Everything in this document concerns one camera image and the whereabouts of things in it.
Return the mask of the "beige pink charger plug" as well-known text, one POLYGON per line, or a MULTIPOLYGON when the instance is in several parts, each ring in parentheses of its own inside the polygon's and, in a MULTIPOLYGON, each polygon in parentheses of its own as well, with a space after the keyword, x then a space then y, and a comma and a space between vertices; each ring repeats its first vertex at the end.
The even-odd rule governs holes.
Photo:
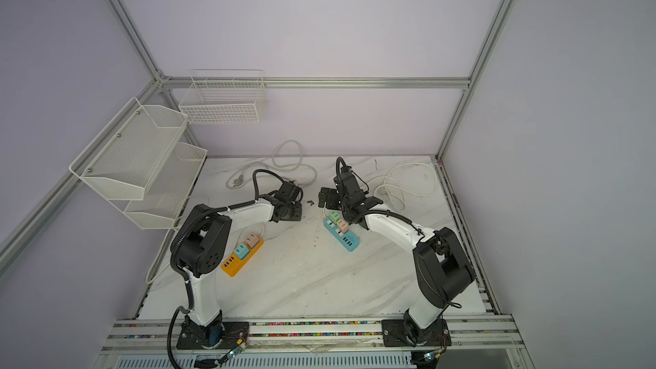
POLYGON ((350 229, 349 224, 344 220, 338 220, 337 221, 337 227, 338 227, 338 230, 341 232, 341 234, 345 234, 350 229))

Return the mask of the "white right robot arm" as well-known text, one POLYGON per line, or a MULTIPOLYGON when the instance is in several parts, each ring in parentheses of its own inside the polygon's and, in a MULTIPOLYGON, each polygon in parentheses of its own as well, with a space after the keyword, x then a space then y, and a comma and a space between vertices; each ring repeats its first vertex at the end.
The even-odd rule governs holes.
POLYGON ((331 212, 327 218, 336 234, 345 237, 351 227, 359 226, 389 239, 413 258, 420 295, 402 319, 382 323, 388 333, 384 344, 449 346, 443 315, 448 309, 461 307, 456 297, 476 280, 457 234, 447 227, 430 230, 392 211, 362 188, 364 180, 341 157, 336 161, 333 182, 333 189, 320 190, 319 206, 331 212))

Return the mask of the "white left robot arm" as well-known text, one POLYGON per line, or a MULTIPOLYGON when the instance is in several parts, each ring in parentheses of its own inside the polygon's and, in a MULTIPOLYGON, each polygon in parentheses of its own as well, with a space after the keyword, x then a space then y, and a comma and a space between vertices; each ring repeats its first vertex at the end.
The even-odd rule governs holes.
POLYGON ((231 232, 259 223, 299 221, 302 198, 302 188, 284 180, 278 189, 257 192, 251 201, 220 208, 198 204, 189 213, 172 241, 170 267, 182 277, 186 289, 183 329, 203 348, 214 347, 223 338, 214 272, 224 264, 231 232))

